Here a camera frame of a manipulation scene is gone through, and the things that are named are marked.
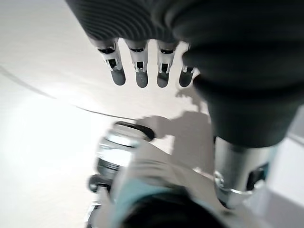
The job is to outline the dark robot left hand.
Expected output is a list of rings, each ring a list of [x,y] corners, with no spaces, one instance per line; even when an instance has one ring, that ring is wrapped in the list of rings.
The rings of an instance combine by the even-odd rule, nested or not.
[[[266,178],[269,155],[304,102],[301,0],[69,0],[118,85],[125,83],[117,40],[130,50],[145,87],[147,44],[157,41],[165,87],[179,42],[180,84],[206,100],[215,135],[215,191],[233,209]]]

